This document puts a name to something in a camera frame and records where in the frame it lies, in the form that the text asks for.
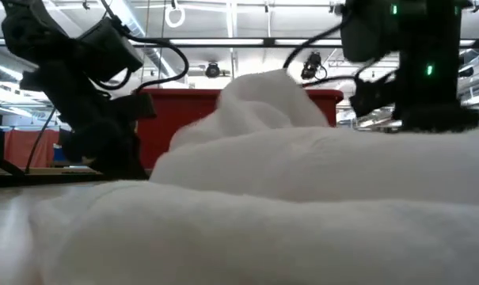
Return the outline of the red plastic bin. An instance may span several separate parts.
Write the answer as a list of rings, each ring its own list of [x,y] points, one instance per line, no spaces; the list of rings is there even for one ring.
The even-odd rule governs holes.
[[[259,162],[285,128],[335,127],[340,91],[228,86],[211,89],[152,89],[158,113],[140,120],[144,168],[169,159],[183,163]]]

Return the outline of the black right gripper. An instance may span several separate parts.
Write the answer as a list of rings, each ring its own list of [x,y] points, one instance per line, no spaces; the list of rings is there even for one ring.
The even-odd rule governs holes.
[[[426,104],[396,107],[392,118],[401,121],[403,132],[461,133],[478,127],[479,111],[460,104]]]

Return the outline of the white button-up shirt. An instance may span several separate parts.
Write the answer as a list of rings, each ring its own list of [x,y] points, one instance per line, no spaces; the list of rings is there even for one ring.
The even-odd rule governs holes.
[[[479,285],[479,128],[330,127],[284,70],[247,74],[149,180],[29,221],[44,285]]]

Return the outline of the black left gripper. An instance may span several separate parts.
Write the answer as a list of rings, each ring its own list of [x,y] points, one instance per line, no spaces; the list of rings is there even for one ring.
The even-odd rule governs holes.
[[[82,162],[112,179],[145,180],[135,125],[155,116],[147,93],[84,100],[70,110],[72,132],[63,141],[63,153],[70,162]]]

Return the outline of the black table edge strip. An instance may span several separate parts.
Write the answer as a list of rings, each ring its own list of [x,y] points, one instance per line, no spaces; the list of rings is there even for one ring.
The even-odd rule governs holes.
[[[0,188],[24,187],[44,184],[72,184],[94,181],[110,181],[110,178],[100,174],[62,174],[62,175],[0,175]]]

